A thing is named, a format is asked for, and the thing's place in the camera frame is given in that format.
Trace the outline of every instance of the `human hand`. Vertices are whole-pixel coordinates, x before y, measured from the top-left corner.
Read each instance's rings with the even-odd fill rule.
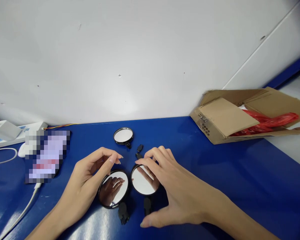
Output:
[[[62,218],[63,229],[86,213],[102,180],[110,173],[114,163],[120,164],[121,158],[117,152],[101,147],[76,163],[60,200],[52,210],[55,216]]]
[[[124,182],[125,180],[122,178],[109,177],[108,180],[100,187],[100,202],[105,206],[110,206]]]
[[[141,227],[202,222],[214,224],[215,219],[231,204],[221,191],[179,165],[170,149],[163,146],[152,148],[136,163],[151,170],[166,189],[169,200],[167,207],[146,216]]]

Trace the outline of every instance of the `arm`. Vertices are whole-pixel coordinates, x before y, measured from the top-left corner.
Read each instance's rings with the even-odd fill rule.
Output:
[[[120,158],[123,157],[117,152],[102,147],[78,161],[58,203],[26,239],[56,239],[77,222],[90,207],[103,178],[114,163],[120,163]]]
[[[208,222],[238,240],[278,239],[221,191],[180,166],[170,149],[153,148],[136,163],[151,170],[166,189],[169,200],[167,207],[146,216],[141,227]]]
[[[249,217],[233,202],[229,203],[224,217],[212,222],[234,239],[278,239],[275,235]]]

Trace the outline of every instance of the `red plastic bag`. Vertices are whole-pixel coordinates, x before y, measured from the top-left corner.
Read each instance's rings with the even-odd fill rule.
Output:
[[[284,126],[288,123],[294,122],[295,120],[299,119],[299,115],[296,113],[286,113],[275,118],[269,118],[258,112],[253,112],[248,110],[243,110],[243,111],[245,111],[251,117],[258,120],[260,123],[255,126],[236,132],[231,136],[244,136],[244,135],[253,135],[258,133],[272,132],[273,127]]]

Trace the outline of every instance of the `fingernail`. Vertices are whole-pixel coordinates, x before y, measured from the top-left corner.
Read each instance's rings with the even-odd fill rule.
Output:
[[[142,228],[147,228],[151,226],[151,222],[150,221],[145,221],[143,220],[142,223],[140,224],[140,227]]]
[[[111,163],[115,163],[116,160],[117,160],[117,158],[116,158],[115,156],[113,156],[113,155],[111,155],[111,156],[109,157],[109,161],[110,161]]]

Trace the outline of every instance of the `white mouse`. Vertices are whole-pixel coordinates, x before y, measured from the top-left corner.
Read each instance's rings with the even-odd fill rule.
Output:
[[[26,157],[26,149],[25,149],[26,143],[22,144],[18,151],[18,156],[21,158]]]

